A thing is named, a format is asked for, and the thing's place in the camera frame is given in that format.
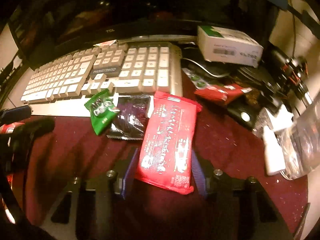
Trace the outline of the green white pill blister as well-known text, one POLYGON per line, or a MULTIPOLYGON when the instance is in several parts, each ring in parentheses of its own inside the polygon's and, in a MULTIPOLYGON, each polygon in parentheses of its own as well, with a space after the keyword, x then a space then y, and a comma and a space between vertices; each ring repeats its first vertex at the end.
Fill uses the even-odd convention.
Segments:
POLYGON ((183 68, 182 70, 194 84, 196 89, 205 89, 208 87, 208 82, 206 82, 201 76, 197 75, 193 70, 188 68, 183 68))

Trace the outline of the small red packet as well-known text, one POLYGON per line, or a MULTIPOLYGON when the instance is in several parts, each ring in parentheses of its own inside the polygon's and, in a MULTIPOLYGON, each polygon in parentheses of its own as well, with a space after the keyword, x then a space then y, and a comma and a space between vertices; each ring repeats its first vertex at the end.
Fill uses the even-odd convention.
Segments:
POLYGON ((215 104, 226 106, 252 90, 251 87, 241 87, 233 83, 226 86, 208 85, 206 88, 197 89, 194 94, 215 104))

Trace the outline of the white power adapter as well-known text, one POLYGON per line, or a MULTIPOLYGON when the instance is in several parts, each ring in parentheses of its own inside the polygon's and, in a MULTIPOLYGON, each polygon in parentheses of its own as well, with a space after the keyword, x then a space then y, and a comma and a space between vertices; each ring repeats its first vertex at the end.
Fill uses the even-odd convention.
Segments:
POLYGON ((256 129, 268 126, 274 133, 280 132, 291 127, 293 114, 289 112, 285 105, 281 105, 276 114, 272 114, 267 108, 263 108, 257 118, 255 124, 256 129))

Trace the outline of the black computer mouse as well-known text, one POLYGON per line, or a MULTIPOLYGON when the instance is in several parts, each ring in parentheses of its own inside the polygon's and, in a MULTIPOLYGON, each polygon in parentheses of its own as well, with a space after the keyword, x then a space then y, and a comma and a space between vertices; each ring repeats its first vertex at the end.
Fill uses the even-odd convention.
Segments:
POLYGON ((183 57, 182 63, 187 68, 195 72, 210 78, 221 79, 231 74, 234 74, 238 70, 237 65, 226 64, 222 62, 209 62, 206 60, 195 60, 183 57))

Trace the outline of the black TCL monitor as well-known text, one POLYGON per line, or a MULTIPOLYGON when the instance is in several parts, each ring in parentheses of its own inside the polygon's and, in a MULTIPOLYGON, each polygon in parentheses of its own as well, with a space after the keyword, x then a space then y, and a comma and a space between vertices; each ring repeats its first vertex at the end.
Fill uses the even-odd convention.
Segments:
POLYGON ((1 19, 31 68, 107 40, 195 36, 199 25, 243 31, 263 45, 278 13, 268 0, 1 0, 1 19))

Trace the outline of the green snack packet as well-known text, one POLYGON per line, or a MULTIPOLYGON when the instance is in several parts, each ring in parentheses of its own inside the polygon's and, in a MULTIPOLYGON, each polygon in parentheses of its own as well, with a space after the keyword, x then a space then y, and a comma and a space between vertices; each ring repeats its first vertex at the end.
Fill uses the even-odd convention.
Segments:
POLYGON ((112 120, 120 113, 110 98, 108 89, 93 95, 84 106, 90 112, 91 124, 96 135, 107 128, 112 120))

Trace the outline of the white dropper bottle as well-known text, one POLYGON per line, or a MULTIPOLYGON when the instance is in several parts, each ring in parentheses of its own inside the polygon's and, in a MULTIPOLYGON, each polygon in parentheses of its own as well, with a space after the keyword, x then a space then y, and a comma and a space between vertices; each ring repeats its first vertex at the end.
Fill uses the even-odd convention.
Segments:
POLYGON ((266 174, 274 176, 286 168, 283 150, 268 126, 263 127, 263 141, 266 174))

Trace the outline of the white medicine box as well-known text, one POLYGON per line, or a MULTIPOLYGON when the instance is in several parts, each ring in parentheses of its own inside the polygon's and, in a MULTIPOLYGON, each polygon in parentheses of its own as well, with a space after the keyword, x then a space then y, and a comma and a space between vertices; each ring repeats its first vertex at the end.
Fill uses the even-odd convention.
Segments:
POLYGON ((242 31, 199 25, 197 45, 206 61, 257 68, 263 46, 242 31))

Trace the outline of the red white tray box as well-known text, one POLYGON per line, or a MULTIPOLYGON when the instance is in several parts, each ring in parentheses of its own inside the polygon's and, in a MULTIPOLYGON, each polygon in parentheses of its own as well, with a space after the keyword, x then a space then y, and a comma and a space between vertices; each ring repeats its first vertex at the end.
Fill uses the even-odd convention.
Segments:
POLYGON ((14 131, 14 129, 18 126, 23 125, 24 123, 22 122, 14 122, 12 124, 4 124, 0 127, 0 133, 1 134, 9 134, 14 131))

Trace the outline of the white computer keyboard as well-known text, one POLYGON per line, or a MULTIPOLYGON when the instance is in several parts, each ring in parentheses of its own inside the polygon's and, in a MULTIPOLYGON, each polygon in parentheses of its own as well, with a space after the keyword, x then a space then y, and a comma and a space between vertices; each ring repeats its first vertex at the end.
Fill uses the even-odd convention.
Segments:
POLYGON ((88 117, 93 95, 182 95, 181 49, 170 42, 103 43, 35 70, 21 96, 34 115, 88 117))

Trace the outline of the dark purple snack packet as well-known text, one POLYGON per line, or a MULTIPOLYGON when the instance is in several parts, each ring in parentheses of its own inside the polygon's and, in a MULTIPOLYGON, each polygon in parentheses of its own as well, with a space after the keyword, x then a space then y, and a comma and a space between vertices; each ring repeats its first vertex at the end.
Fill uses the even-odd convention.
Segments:
POLYGON ((148 124, 150 96, 133 95, 118 98, 120 110, 113 119, 106 136, 111 139, 143 140, 148 124))

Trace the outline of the dark red table mat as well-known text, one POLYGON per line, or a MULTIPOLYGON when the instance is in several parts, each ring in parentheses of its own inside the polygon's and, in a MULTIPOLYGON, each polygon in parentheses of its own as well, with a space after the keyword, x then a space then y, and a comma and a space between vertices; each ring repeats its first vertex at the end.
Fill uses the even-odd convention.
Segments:
POLYGON ((155 106, 141 142, 97 136, 88 118, 16 120, 10 147, 36 189, 21 208, 3 178, 15 221, 1 222, 1 239, 293 239, 261 183, 263 143, 237 138, 243 176, 213 165, 223 130, 202 128, 199 105, 155 106))

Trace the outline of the black device with white button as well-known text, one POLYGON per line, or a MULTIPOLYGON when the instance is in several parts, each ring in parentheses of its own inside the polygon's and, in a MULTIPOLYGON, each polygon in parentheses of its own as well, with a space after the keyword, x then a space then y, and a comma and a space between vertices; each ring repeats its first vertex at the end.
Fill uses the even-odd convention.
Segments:
POLYGON ((259 112, 245 100, 237 99, 226 107, 228 115, 245 128, 252 130, 255 126, 259 112))

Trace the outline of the clear plastic pitcher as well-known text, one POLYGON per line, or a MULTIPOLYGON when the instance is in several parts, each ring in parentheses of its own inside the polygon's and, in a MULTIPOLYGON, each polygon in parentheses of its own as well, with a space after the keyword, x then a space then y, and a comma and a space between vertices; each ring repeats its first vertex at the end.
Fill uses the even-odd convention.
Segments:
POLYGON ((319 166, 319 127, 317 95, 292 126, 278 136, 285 160, 285 169, 280 173, 287 180, 305 176, 319 166))

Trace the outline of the red snack packet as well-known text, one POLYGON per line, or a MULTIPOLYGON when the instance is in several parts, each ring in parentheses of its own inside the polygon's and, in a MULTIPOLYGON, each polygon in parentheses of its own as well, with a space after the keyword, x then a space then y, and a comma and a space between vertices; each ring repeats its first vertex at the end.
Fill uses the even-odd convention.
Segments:
POLYGON ((197 114, 202 106, 193 100, 157 91, 149 119, 136 179, 162 189, 190 194, 191 146, 197 114))

